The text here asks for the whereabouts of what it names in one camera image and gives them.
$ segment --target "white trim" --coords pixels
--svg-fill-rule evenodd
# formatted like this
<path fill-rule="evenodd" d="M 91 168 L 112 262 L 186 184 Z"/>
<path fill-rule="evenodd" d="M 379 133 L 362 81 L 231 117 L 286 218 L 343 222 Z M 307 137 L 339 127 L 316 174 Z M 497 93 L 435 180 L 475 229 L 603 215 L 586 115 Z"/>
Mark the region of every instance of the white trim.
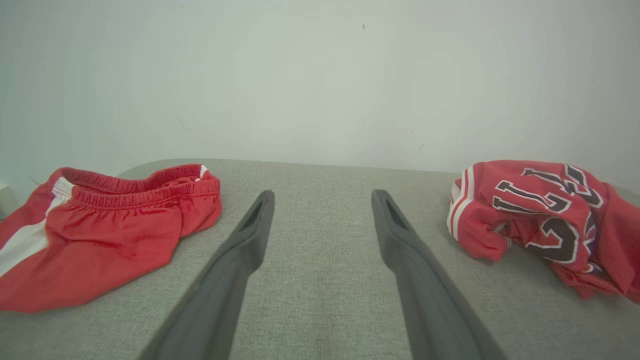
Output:
<path fill-rule="evenodd" d="M 451 207 L 449 208 L 449 216 L 447 217 L 447 227 L 449 228 L 449 233 L 453 236 L 454 239 L 456 239 L 456 241 L 458 241 L 458 226 L 460 224 L 460 216 L 462 216 L 465 208 L 474 200 L 476 181 L 474 179 L 473 166 L 466 169 L 462 173 L 461 185 L 460 196 L 453 202 L 453 204 L 451 204 Z"/>
<path fill-rule="evenodd" d="M 47 248 L 49 240 L 47 239 L 47 232 L 45 230 L 46 216 L 51 210 L 71 199 L 71 189 L 73 187 L 74 185 L 64 177 L 59 178 L 53 186 L 53 189 L 51 189 L 55 197 L 45 212 L 45 219 L 37 224 L 21 227 L 9 238 L 9 241 L 6 242 L 4 247 L 0 249 L 0 277 L 9 272 L 9 270 L 15 265 L 18 265 L 22 260 Z"/>

